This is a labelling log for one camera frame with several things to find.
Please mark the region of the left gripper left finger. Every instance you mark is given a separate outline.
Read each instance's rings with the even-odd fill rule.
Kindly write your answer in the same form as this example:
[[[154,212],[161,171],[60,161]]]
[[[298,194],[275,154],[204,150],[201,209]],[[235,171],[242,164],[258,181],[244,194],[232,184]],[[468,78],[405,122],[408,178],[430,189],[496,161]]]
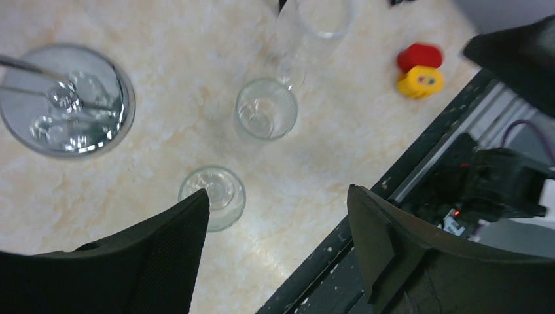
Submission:
[[[188,313],[208,220],[201,189],[71,252],[3,252],[1,312]]]

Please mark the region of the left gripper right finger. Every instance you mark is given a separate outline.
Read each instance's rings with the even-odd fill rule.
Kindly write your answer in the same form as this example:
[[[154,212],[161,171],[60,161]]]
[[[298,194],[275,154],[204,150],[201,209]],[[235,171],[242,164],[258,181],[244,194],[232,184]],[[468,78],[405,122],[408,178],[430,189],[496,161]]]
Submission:
[[[351,185],[348,218],[375,313],[553,313],[554,260],[468,241]]]

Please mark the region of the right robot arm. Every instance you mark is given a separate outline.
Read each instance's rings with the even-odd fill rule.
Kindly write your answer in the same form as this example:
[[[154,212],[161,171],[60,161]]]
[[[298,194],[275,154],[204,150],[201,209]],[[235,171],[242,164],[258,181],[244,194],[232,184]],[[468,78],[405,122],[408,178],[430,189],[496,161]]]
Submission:
[[[417,168],[401,208],[492,247],[554,252],[554,17],[473,37],[488,81],[456,98],[454,129]]]

